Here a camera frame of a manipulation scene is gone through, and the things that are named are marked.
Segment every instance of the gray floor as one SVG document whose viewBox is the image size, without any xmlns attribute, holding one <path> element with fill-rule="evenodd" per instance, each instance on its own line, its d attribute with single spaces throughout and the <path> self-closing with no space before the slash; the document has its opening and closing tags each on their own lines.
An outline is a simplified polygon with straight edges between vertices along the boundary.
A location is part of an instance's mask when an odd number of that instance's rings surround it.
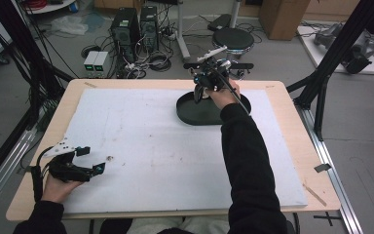
<svg viewBox="0 0 374 234">
<path fill-rule="evenodd" d="M 91 16 L 88 13 L 89 11 L 81 11 L 75 16 L 86 18 Z M 69 13 L 66 10 L 58 11 L 40 16 L 38 20 L 45 28 L 50 20 L 65 14 Z M 184 28 L 200 20 L 186 19 Z M 238 22 L 258 25 L 257 19 L 239 19 Z M 96 38 L 107 35 L 106 29 L 110 23 L 111 20 L 106 17 L 100 27 L 92 28 L 85 36 L 55 33 L 49 36 L 49 40 L 72 70 L 85 77 L 81 50 L 92 45 L 95 40 L 100 43 L 100 39 Z M 193 28 L 206 28 L 206 24 L 197 23 Z M 194 32 L 209 34 L 206 30 Z M 256 34 L 263 41 L 242 58 L 243 62 L 254 63 L 254 68 L 245 79 L 280 80 L 287 86 L 314 71 L 315 67 L 299 38 L 293 38 L 291 41 L 271 41 L 261 32 Z M 186 42 L 189 44 L 192 58 L 202 56 L 206 50 L 212 49 L 209 38 L 188 37 Z M 148 71 L 145 79 L 190 79 L 182 68 L 183 61 L 178 46 L 173 44 L 173 48 L 171 70 L 163 73 Z M 50 56 L 55 66 L 72 75 L 53 50 L 50 50 Z M 296 91 L 291 96 L 296 98 L 299 93 L 300 91 Z M 14 64 L 0 64 L 0 146 L 28 108 L 27 97 L 28 86 Z M 363 232 L 374 233 L 374 75 L 333 74 L 328 85 L 323 137 Z M 21 177 L 22 175 L 13 174 L 0 192 L 0 233 L 11 233 L 16 225 L 6 220 L 5 213 Z M 293 220 L 291 214 L 286 215 L 289 220 Z M 347 233 L 340 220 L 332 220 L 330 225 L 327 220 L 314 218 L 313 215 L 324 214 L 299 214 L 301 233 Z M 337 216 L 338 213 L 332 212 L 330 215 Z M 66 220 L 64 223 L 68 233 L 86 233 L 90 225 L 88 220 Z M 101 223 L 102 220 L 95 221 L 95 233 Z"/>
</svg>

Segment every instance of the cardboard box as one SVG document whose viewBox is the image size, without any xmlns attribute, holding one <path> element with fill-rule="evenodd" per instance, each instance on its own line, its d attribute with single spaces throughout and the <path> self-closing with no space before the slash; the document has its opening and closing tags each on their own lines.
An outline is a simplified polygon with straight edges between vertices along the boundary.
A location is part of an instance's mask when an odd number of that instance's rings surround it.
<svg viewBox="0 0 374 234">
<path fill-rule="evenodd" d="M 259 20 L 271 40 L 291 40 L 310 0 L 264 0 Z"/>
<path fill-rule="evenodd" d="M 239 7 L 239 16 L 241 17 L 258 17 L 260 5 L 252 5 L 242 1 Z"/>
<path fill-rule="evenodd" d="M 94 0 L 94 6 L 99 9 L 111 10 L 125 8 L 136 8 L 139 12 L 144 0 Z"/>
</svg>

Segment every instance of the wooden table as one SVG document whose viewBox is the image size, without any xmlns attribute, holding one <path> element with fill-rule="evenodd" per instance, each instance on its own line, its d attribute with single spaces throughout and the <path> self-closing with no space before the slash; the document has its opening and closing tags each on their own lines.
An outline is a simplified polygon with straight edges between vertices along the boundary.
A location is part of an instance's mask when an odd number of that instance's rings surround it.
<svg viewBox="0 0 374 234">
<path fill-rule="evenodd" d="M 265 90 L 276 114 L 281 132 L 286 141 L 293 164 L 303 184 L 308 198 L 308 206 L 303 208 L 283 208 L 283 212 L 337 211 L 340 202 L 326 172 L 317 173 L 314 167 L 321 164 L 306 129 L 288 95 L 279 81 L 239 81 L 241 89 Z M 178 89 L 193 90 L 191 80 L 73 80 L 56 110 L 31 165 L 44 149 L 60 142 L 75 112 L 81 94 L 85 89 Z M 49 161 L 45 158 L 41 166 Z M 19 189 L 7 211 L 8 220 L 28 219 L 34 206 L 32 179 L 30 174 L 23 178 Z M 166 213 L 108 213 L 108 214 L 66 214 L 64 218 L 104 218 L 137 217 L 146 215 L 217 215 L 220 211 L 166 212 Z"/>
</svg>

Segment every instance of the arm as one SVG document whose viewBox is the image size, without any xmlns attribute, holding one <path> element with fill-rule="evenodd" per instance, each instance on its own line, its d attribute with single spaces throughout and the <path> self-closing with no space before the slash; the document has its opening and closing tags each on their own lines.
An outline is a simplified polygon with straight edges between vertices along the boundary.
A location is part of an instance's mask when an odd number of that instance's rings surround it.
<svg viewBox="0 0 374 234">
<path fill-rule="evenodd" d="M 239 86 L 230 83 L 239 93 Z M 233 200 L 230 233 L 286 233 L 263 137 L 230 92 L 220 92 L 207 93 L 222 109 L 222 147 Z"/>
<path fill-rule="evenodd" d="M 66 234 L 65 226 L 61 222 L 62 202 L 81 184 L 82 182 L 77 181 L 64 183 L 48 175 L 41 201 L 35 204 L 29 220 L 17 225 L 14 234 Z"/>
</svg>

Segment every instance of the computer tower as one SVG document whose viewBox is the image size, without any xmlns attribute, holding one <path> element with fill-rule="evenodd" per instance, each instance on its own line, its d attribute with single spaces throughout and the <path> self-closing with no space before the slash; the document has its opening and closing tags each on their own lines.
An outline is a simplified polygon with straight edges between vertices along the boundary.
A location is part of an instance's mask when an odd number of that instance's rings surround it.
<svg viewBox="0 0 374 234">
<path fill-rule="evenodd" d="M 140 40 L 136 8 L 119 8 L 110 27 L 118 62 L 136 61 L 136 44 Z"/>
<path fill-rule="evenodd" d="M 159 28 L 157 20 L 157 7 L 144 6 L 141 8 L 139 18 L 141 38 L 144 52 L 159 50 Z"/>
</svg>

